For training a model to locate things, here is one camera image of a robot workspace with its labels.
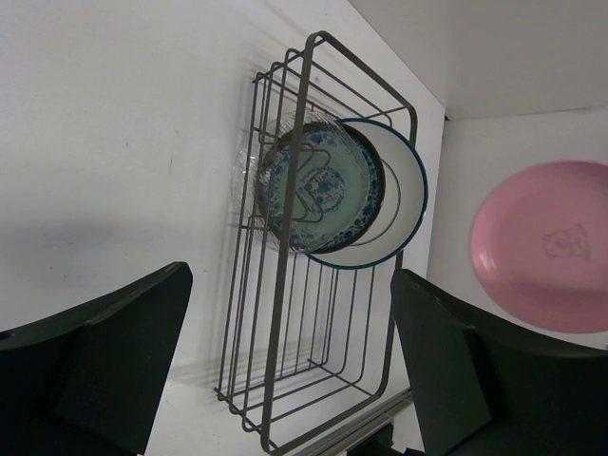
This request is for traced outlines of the white plate dark rim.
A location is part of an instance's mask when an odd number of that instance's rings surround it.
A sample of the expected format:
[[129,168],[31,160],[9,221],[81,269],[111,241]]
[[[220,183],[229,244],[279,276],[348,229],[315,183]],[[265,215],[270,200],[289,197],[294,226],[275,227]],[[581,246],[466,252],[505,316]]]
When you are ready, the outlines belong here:
[[377,217],[356,242],[308,257],[335,269],[365,269],[397,256],[413,240],[428,208],[428,177],[413,142],[399,131],[370,119],[350,118],[341,123],[368,140],[378,153],[385,193]]

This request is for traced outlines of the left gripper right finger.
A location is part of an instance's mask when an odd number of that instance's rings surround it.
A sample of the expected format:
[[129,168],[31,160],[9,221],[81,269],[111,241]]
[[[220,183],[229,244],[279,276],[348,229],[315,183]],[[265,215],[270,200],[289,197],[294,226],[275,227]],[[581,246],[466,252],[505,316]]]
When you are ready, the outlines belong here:
[[426,454],[606,453],[606,351],[518,326],[410,270],[390,291]]

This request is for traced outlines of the green blue patterned plate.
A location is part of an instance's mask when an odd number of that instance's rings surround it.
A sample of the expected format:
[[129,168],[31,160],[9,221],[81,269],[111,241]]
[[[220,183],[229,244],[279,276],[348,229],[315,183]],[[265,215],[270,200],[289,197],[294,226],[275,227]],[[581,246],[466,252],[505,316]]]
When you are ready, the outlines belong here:
[[[258,241],[277,250],[284,227],[294,126],[274,121],[264,128],[261,169],[256,172]],[[380,212],[386,177],[378,152],[362,133],[331,119],[302,126],[288,248],[328,254],[366,234]]]

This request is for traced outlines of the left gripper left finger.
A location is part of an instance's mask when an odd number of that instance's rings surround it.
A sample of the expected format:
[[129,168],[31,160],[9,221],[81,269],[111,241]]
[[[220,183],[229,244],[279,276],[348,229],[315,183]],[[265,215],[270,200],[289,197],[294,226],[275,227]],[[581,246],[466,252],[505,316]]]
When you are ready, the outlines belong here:
[[193,285],[185,262],[1,333],[4,455],[142,455]]

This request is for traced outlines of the clear glass plate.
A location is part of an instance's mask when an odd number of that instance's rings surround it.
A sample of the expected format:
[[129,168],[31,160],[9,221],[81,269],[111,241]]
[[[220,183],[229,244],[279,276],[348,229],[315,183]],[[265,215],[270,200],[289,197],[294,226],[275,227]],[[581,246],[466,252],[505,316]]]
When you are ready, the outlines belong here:
[[[295,114],[267,123],[251,150],[238,153],[233,168],[233,202],[256,240],[279,249],[292,160]],[[346,183],[338,169],[346,131],[324,113],[305,113],[299,140],[288,250],[310,253],[346,227]]]

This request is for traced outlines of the aluminium rail front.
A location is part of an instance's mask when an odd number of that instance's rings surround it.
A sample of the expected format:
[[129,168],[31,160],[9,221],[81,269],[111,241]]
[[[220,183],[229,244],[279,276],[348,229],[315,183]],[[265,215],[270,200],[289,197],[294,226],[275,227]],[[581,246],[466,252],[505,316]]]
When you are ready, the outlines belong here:
[[391,424],[394,418],[411,404],[410,388],[395,394],[338,429],[332,438],[332,445],[323,451],[323,455],[344,455],[349,449],[371,437],[377,430]]

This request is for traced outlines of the pink plastic plate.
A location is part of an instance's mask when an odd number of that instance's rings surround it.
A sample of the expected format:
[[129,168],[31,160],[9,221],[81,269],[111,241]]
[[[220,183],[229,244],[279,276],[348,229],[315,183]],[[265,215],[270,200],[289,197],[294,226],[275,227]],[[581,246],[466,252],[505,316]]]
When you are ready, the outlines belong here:
[[606,331],[606,164],[550,161],[504,180],[472,223],[470,258],[486,294],[521,321]]

